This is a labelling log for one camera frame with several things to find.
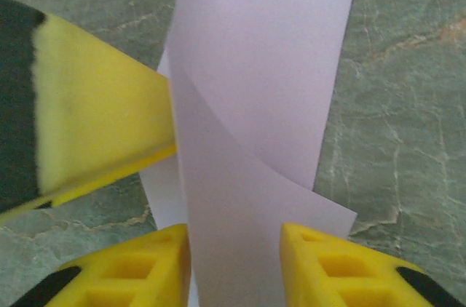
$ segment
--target green marble surface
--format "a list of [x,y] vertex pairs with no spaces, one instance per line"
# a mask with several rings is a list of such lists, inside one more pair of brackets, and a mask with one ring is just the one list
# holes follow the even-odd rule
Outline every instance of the green marble surface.
[[[19,0],[156,68],[173,0]],[[466,301],[466,0],[354,0],[315,190],[355,242]],[[0,307],[61,263],[154,229],[137,176],[0,228]]]

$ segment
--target curled paper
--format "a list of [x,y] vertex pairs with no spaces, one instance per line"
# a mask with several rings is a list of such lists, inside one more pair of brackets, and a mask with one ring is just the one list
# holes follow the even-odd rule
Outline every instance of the curled paper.
[[141,177],[158,225],[188,222],[200,306],[284,306],[282,223],[350,231],[312,192],[350,5],[176,0],[159,70],[180,179],[175,158]]

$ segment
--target square hole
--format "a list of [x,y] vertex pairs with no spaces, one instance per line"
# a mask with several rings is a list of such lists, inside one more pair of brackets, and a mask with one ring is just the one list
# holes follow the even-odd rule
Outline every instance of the square hole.
[[122,290],[115,287],[92,288],[87,292],[83,307],[129,307],[136,295],[135,291]]
[[373,271],[360,258],[351,255],[320,255],[318,260],[328,276],[374,276]]
[[311,233],[303,233],[302,238],[305,242],[321,242],[322,238],[312,235]]
[[404,307],[389,289],[345,289],[340,291],[347,307]]
[[145,243],[142,246],[142,248],[150,251],[150,250],[160,247],[160,245],[172,244],[174,242],[172,234],[163,234],[163,235],[160,235],[161,233],[158,233],[158,234],[159,236],[152,238],[151,240],[148,240],[147,243]]
[[153,255],[126,255],[116,258],[102,278],[145,279],[156,263]]

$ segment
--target yellow foam piece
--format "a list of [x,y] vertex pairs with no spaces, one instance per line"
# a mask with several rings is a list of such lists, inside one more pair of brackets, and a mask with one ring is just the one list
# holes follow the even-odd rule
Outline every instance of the yellow foam piece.
[[60,267],[82,271],[47,307],[186,307],[190,260],[186,225],[155,231]]
[[280,235],[287,307],[431,307],[395,270],[411,263],[292,223]]
[[164,76],[54,15],[33,42],[39,188],[54,205],[175,153]]

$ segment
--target black stripe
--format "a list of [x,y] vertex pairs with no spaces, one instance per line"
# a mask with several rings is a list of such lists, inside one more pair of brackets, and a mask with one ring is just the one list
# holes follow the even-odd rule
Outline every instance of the black stripe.
[[56,271],[45,277],[10,307],[45,307],[80,272],[81,268],[78,266]]
[[466,307],[428,275],[407,267],[398,267],[396,270],[408,284],[434,307]]
[[39,205],[36,209],[49,209],[52,207],[52,201]]
[[0,212],[39,196],[31,65],[32,35],[45,15],[0,0]]

